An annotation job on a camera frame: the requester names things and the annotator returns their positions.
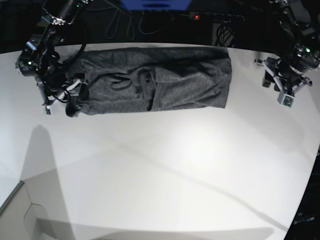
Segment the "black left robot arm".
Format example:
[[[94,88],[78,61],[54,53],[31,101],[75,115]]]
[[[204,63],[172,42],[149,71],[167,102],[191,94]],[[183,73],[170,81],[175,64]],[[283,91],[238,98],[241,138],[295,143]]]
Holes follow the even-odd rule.
[[[305,74],[320,68],[320,10],[315,0],[304,0],[302,6],[310,15],[311,23],[299,24],[288,0],[270,0],[278,16],[279,25],[288,35],[288,49],[279,58],[255,59],[255,64],[265,70],[262,86],[279,93],[280,105],[291,108],[296,93],[313,82]]]

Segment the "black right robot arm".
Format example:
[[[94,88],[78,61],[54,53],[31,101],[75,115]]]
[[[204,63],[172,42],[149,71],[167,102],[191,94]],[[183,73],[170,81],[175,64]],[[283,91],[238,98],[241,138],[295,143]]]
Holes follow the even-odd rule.
[[[15,63],[21,75],[34,77],[47,115],[51,115],[55,103],[67,105],[86,89],[85,75],[77,73],[70,76],[68,71],[84,52],[87,43],[84,41],[74,57],[63,62],[60,62],[55,47],[64,41],[67,28],[89,4],[89,0],[46,0],[41,17],[45,29],[42,34],[31,36]]]

